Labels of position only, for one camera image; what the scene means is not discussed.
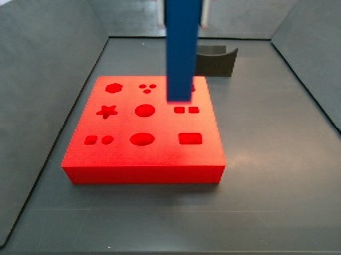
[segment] star-shaped hole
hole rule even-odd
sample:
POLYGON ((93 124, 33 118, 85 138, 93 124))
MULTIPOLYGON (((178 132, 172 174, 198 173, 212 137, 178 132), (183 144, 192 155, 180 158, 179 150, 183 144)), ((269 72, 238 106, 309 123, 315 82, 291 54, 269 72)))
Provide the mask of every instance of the star-shaped hole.
POLYGON ((115 105, 112 106, 101 106, 101 109, 96 112, 96 115, 101 115, 103 119, 105 119, 109 115, 116 115, 115 105))

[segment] gray wall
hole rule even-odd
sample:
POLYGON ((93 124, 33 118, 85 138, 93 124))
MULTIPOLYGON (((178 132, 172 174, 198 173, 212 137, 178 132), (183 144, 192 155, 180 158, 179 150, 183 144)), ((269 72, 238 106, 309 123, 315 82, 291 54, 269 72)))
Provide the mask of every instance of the gray wall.
POLYGON ((273 44, 341 129, 341 1, 299 0, 273 44))
POLYGON ((87 0, 0 7, 0 246, 105 42, 87 0))
MULTIPOLYGON (((163 36, 154 0, 89 0, 109 36, 163 36)), ((270 39, 297 0, 211 1, 200 37, 270 39)))

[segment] black object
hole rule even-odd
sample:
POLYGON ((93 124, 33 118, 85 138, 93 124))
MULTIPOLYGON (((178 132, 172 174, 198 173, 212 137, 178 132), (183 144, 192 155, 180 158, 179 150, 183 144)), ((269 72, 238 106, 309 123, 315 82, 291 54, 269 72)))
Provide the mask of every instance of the black object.
POLYGON ((227 53, 224 45, 199 45, 195 74, 199 76, 230 77, 236 53, 238 48, 227 53))

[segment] circular hole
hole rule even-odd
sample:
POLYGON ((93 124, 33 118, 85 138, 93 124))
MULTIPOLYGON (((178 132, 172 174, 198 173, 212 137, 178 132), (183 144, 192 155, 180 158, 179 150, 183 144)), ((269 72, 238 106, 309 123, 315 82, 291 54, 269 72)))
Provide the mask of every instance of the circular hole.
POLYGON ((148 133, 136 133, 129 138, 129 142, 135 146, 147 146, 155 141, 155 138, 148 133))
POLYGON ((93 145, 96 144, 96 141, 97 141, 97 137, 93 135, 89 135, 84 139, 84 145, 93 145))
POLYGON ((107 84, 105 92, 115 93, 115 92, 119 92, 121 90, 121 88, 123 88, 123 85, 120 85, 117 83, 107 84))
POLYGON ((101 144, 103 144, 103 145, 111 144, 112 141, 113 141, 113 138, 112 138, 111 136, 104 136, 104 137, 101 138, 101 144))
POLYGON ((147 117, 155 112, 155 107, 149 104, 141 104, 135 107, 135 114, 140 117, 147 117))

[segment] rectangular hole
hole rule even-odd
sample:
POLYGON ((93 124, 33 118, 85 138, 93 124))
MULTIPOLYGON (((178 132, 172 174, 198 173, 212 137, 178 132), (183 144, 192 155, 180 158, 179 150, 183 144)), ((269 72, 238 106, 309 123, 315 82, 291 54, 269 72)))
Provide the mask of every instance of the rectangular hole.
POLYGON ((180 145, 202 145, 202 134, 180 133, 178 135, 178 141, 180 145))

